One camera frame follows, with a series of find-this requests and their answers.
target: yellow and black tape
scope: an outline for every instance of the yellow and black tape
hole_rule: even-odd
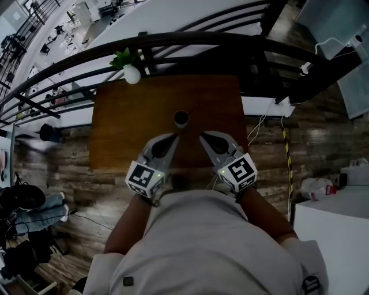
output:
[[[286,131],[284,130],[284,126],[282,125],[282,133],[283,133],[283,140],[284,140],[284,146],[286,148],[286,154],[287,154],[287,161],[288,161],[288,196],[289,199],[292,199],[292,192],[293,192],[293,170],[292,170],[292,164],[291,164],[291,155],[289,153],[289,145],[287,141]]]

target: white cube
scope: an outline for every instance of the white cube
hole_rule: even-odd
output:
[[[219,169],[218,176],[235,192],[239,192],[256,181],[258,171],[250,155],[246,153],[227,166]]]
[[[144,164],[132,161],[127,176],[128,188],[151,198],[165,183],[165,174]]]

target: white table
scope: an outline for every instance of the white table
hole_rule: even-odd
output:
[[[16,136],[26,134],[30,137],[40,139],[40,135],[17,127],[14,124],[5,126],[1,129],[7,132],[6,137],[0,136],[0,149],[6,152],[6,168],[4,171],[4,181],[0,181],[0,188],[4,188],[14,185],[13,159]]]

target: potted plant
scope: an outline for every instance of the potted plant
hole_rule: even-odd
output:
[[[116,57],[109,64],[117,69],[124,69],[127,83],[138,83],[141,79],[141,73],[132,65],[135,57],[130,55],[129,49],[126,48],[123,53],[117,51],[115,55]]]

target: white vase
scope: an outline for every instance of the white vase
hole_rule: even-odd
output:
[[[136,84],[141,79],[141,73],[132,65],[123,66],[125,70],[125,79],[129,84]]]

